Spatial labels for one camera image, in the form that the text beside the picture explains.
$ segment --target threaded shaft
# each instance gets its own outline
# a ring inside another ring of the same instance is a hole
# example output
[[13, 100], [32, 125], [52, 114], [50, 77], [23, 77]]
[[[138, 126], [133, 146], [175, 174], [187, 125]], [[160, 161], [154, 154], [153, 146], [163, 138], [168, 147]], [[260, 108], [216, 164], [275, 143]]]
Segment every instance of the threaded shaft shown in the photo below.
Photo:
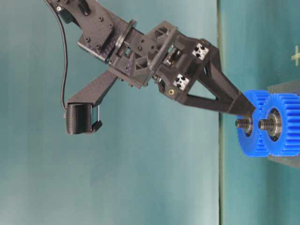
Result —
[[273, 120], [260, 120], [258, 122], [258, 128], [261, 130], [273, 130], [274, 125], [275, 124]]
[[250, 121], [248, 119], [238, 119], [235, 121], [236, 128], [249, 128]]

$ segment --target gear teeth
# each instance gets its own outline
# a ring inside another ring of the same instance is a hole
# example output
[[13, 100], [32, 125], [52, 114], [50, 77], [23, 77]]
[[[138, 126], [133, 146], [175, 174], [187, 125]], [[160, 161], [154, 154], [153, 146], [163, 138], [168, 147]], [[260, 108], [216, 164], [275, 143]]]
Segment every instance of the gear teeth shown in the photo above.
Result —
[[263, 108], [262, 118], [276, 108], [281, 116], [282, 133], [274, 142], [265, 131], [267, 148], [274, 156], [297, 156], [300, 154], [300, 97], [296, 94], [273, 94]]
[[245, 155], [248, 157], [266, 157], [270, 153], [266, 148], [265, 140], [262, 136], [262, 131], [258, 129], [259, 119], [263, 112], [263, 106], [266, 99], [270, 96], [270, 93], [265, 90], [249, 90], [244, 93], [249, 101], [256, 107], [255, 112], [252, 115], [253, 131], [250, 137], [245, 135], [242, 129], [238, 129], [238, 138], [240, 146]]

